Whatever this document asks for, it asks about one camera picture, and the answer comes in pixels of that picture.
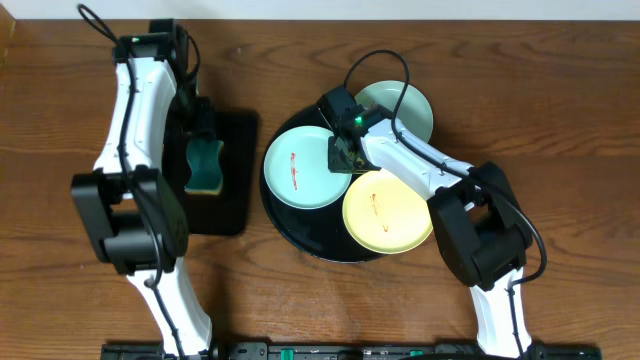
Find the green sponge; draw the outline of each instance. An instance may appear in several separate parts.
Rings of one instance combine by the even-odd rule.
[[[191,178],[184,186],[187,194],[218,195],[222,191],[222,169],[219,156],[224,143],[203,137],[194,137],[187,144],[187,162]]]

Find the wood grain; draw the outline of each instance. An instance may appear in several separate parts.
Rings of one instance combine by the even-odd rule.
[[[110,22],[117,34],[145,22]],[[524,288],[527,325],[547,343],[640,353],[640,25],[568,22],[185,21],[201,92],[257,110],[258,158],[275,130],[339,84],[367,51],[392,48],[431,102],[432,143],[502,166],[546,239],[549,267]],[[96,261],[72,205],[115,99],[110,44],[76,21],[19,21],[0,77],[0,356],[97,358],[106,340],[158,340],[142,298]],[[372,58],[350,88],[401,79]],[[473,339],[468,290],[433,237],[360,265],[300,253],[257,187],[234,238],[192,236],[188,268],[224,338],[299,342]],[[527,271],[539,256],[529,251]]]
[[[11,14],[0,4],[0,70],[2,70],[7,57],[7,48],[9,47],[9,40],[13,36],[15,24],[16,21]]]

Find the black cable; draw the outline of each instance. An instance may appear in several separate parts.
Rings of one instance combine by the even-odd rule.
[[[187,35],[187,39],[191,41],[193,45],[193,50],[196,52],[196,65],[193,67],[193,70],[187,75],[187,84],[191,83],[191,81],[198,75],[198,70],[200,70],[200,50],[198,49],[198,44],[193,40],[193,37],[185,30],[184,32]]]
[[[160,247],[161,247],[160,241],[158,240],[156,232],[153,229],[153,226],[147,215],[147,212],[145,211],[143,202],[139,199],[139,197],[136,195],[136,192],[134,191],[135,184],[133,183],[133,180],[129,176],[129,170],[127,169],[127,164],[125,161],[127,156],[126,148],[125,148],[127,130],[129,127],[129,119],[131,117],[131,109],[133,108],[133,102],[136,94],[136,78],[135,78],[133,66],[131,65],[131,61],[129,59],[132,51],[129,51],[122,44],[120,39],[118,39],[114,35],[114,33],[109,28],[109,26],[107,26],[107,24],[105,24],[104,21],[102,21],[102,19],[100,19],[100,17],[96,15],[96,13],[94,13],[87,6],[83,4],[78,4],[78,12],[80,13],[80,16],[82,16],[82,18],[91,27],[93,27],[100,34],[104,35],[106,38],[111,40],[116,45],[116,47],[118,47],[120,51],[122,51],[122,53],[125,54],[125,56],[127,57],[126,66],[127,66],[127,71],[129,73],[129,98],[127,100],[127,106],[125,108],[124,118],[122,120],[122,127],[120,129],[120,139],[117,146],[118,158],[120,162],[120,167],[122,168],[122,178],[125,181],[127,188],[131,192],[131,195],[133,196],[133,199],[136,205],[138,206],[140,216],[142,217],[142,223],[145,227],[146,232],[149,233],[149,235],[151,236],[151,239],[153,242],[155,258],[156,258],[156,276],[153,278],[153,281],[151,279],[146,280],[144,282],[144,285],[153,291],[156,301],[158,302],[158,307],[160,308],[160,312],[162,313],[167,324],[169,325],[169,328],[171,330],[171,335],[173,335],[173,338],[175,340],[176,348],[178,349],[179,359],[185,359],[184,351],[182,349],[182,342],[180,341],[178,329],[175,327],[173,321],[171,320],[171,317],[169,316],[169,312],[167,311],[164,301],[162,300],[162,296],[160,295],[160,291],[158,290],[158,284],[160,283],[160,279],[162,278],[162,273],[163,273],[162,256],[160,254]],[[93,18],[93,21],[85,14],[85,12],[91,15],[91,17]]]
[[[409,66],[408,66],[406,60],[400,54],[398,54],[397,52],[395,52],[393,50],[382,49],[382,50],[374,50],[374,51],[364,55],[358,61],[356,61],[355,64],[353,64],[351,69],[349,69],[349,72],[347,72],[347,76],[344,79],[343,86],[345,88],[347,87],[347,83],[349,81],[349,78],[351,77],[352,72],[355,70],[355,68],[358,65],[360,65],[360,63],[362,61],[364,61],[366,58],[368,58],[371,55],[381,54],[381,53],[389,54],[389,55],[392,55],[392,56],[396,57],[402,63],[402,66],[404,67],[404,71],[405,71],[404,86],[402,88],[402,91],[400,92],[400,96],[398,97],[398,101],[396,102],[396,106],[395,106],[395,108],[393,110],[393,119],[391,119],[391,130],[393,131],[393,134],[396,137],[396,139],[398,141],[400,141],[400,143],[402,145],[407,147],[409,150],[414,152],[416,155],[420,156],[422,159],[424,159],[427,162],[429,162],[431,165],[433,165],[436,168],[438,168],[440,171],[447,172],[447,173],[449,173],[451,175],[459,177],[460,179],[468,181],[471,184],[473,184],[474,186],[480,188],[481,190],[483,190],[483,191],[485,191],[487,193],[490,193],[497,200],[502,201],[514,213],[516,213],[518,215],[518,217],[520,217],[520,219],[527,225],[527,227],[531,230],[531,234],[533,235],[534,239],[536,240],[536,244],[538,245],[538,250],[540,251],[540,266],[538,267],[538,270],[536,270],[533,274],[531,274],[529,276],[526,276],[524,278],[510,281],[509,284],[507,285],[507,289],[506,289],[507,292],[508,292],[508,295],[509,295],[509,305],[510,305],[510,308],[511,308],[511,321],[512,321],[512,324],[513,324],[513,335],[514,335],[515,340],[516,340],[516,345],[518,346],[518,352],[520,353],[520,358],[522,359],[524,357],[524,352],[523,352],[523,349],[522,349],[522,344],[520,342],[520,336],[518,334],[518,325],[517,325],[515,301],[514,301],[515,291],[513,290],[513,287],[516,286],[516,285],[521,285],[521,284],[533,281],[533,280],[539,278],[542,275],[542,273],[544,273],[544,270],[545,270],[545,268],[547,266],[547,252],[546,252],[546,249],[544,247],[544,242],[542,241],[542,237],[540,236],[540,233],[538,232],[538,229],[536,229],[536,227],[533,225],[531,220],[529,220],[529,218],[522,212],[522,210],[520,210],[513,203],[513,201],[510,199],[510,197],[507,194],[504,193],[504,191],[502,191],[501,189],[499,189],[499,188],[497,188],[497,187],[495,187],[495,186],[493,186],[491,184],[488,184],[488,183],[486,183],[486,182],[484,182],[482,180],[473,178],[473,177],[471,177],[471,176],[469,176],[467,174],[463,174],[463,173],[461,173],[459,171],[450,169],[450,168],[447,167],[446,163],[439,163],[439,162],[433,160],[432,158],[430,158],[426,154],[423,154],[420,150],[416,149],[413,145],[411,145],[402,136],[402,133],[398,132],[398,129],[396,128],[397,114],[398,114],[398,110],[400,109],[400,104],[402,103],[402,99],[404,98],[405,92],[407,90],[407,87],[409,86],[409,81],[410,81]]]

